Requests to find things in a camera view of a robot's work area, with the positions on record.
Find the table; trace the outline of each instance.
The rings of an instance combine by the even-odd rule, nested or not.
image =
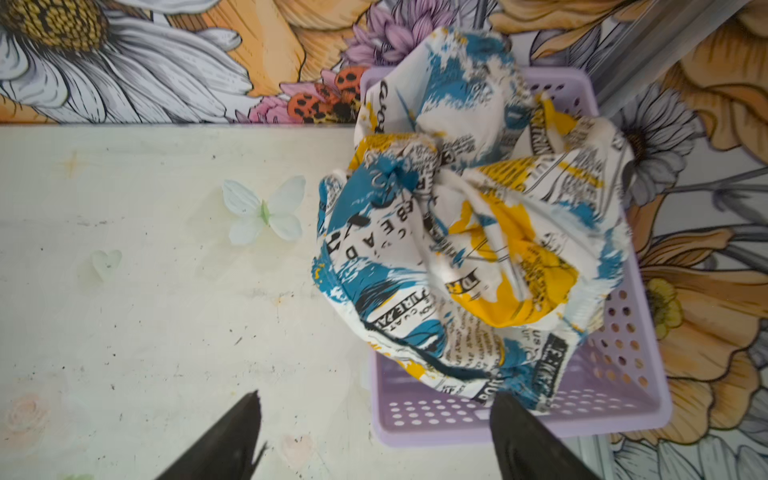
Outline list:
[[[372,433],[369,347],[309,274],[316,185],[352,135],[0,128],[0,477],[154,478],[258,389],[256,479],[499,478],[491,445],[398,450]],[[268,198],[294,174],[301,240],[230,245],[222,182]],[[96,250],[122,253],[107,281]]]

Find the butterfly wing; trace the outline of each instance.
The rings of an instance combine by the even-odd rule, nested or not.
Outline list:
[[[304,200],[304,187],[306,180],[303,175],[296,175],[285,181],[272,194],[267,206],[270,209],[270,215],[292,214]]]
[[[221,187],[224,205],[238,217],[249,217],[261,213],[261,200],[256,194],[235,180],[225,180]]]
[[[230,242],[233,245],[248,245],[259,236],[266,223],[261,217],[242,217],[232,223]]]
[[[270,227],[283,240],[293,242],[301,238],[301,223],[294,214],[270,215]]]

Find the newspaper print fabric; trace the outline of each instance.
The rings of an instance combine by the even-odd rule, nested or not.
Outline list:
[[[426,385],[546,411],[622,278],[624,137],[533,98],[503,38],[443,28],[369,90],[356,141],[319,187],[316,285]]]

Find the floral wallpaper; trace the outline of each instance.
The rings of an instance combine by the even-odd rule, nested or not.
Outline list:
[[[650,0],[1,0],[0,122],[354,122],[359,79],[435,27],[590,71]],[[616,478],[768,478],[768,0],[613,118],[674,402]]]

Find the purple plastic basket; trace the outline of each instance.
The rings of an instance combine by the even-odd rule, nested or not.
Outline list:
[[[391,71],[371,68],[370,85]],[[522,68],[533,92],[549,92],[555,108],[597,116],[589,77],[574,68]],[[490,442],[490,410],[468,399],[437,392],[397,363],[372,353],[373,429],[395,447]],[[633,256],[624,282],[608,297],[605,324],[568,363],[552,409],[539,419],[557,436],[654,429],[669,421],[672,402],[659,355],[643,281]]]

